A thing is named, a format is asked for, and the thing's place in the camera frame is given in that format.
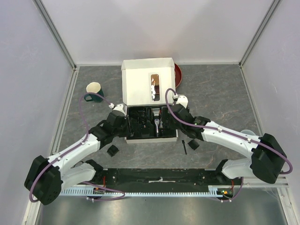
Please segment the black silver hair clipper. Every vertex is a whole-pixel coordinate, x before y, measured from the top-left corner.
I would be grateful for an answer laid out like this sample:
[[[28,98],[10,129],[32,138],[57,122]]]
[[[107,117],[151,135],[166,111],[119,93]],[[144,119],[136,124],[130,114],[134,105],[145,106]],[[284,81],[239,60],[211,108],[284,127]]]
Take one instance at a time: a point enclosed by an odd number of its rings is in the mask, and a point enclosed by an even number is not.
[[[161,110],[159,108],[153,108],[152,109],[152,114],[153,114],[153,119],[154,119],[154,124],[155,124],[155,130],[156,130],[156,135],[159,137],[161,133]]]

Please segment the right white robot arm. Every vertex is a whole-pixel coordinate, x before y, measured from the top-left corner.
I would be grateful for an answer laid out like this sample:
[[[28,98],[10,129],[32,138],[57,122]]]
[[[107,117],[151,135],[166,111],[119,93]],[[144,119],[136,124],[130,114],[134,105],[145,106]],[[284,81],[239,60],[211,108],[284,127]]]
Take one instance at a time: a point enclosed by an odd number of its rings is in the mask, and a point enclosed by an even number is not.
[[[287,162],[286,154],[274,136],[249,135],[220,126],[205,118],[194,117],[181,104],[167,106],[175,129],[191,139],[216,143],[244,156],[243,159],[224,159],[215,170],[215,180],[226,184],[237,177],[256,177],[274,184]]]

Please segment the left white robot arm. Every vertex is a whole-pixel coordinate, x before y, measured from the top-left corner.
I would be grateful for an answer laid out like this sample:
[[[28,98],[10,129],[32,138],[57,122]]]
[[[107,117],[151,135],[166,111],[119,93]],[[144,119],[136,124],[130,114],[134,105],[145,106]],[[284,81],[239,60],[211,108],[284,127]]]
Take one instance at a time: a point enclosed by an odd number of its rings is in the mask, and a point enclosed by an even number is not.
[[[112,110],[107,119],[88,130],[79,141],[50,157],[36,157],[25,179],[31,202],[52,203],[66,188],[90,181],[99,184],[103,179],[101,166],[94,161],[75,164],[86,156],[110,144],[115,137],[130,135],[128,118],[124,111]]]

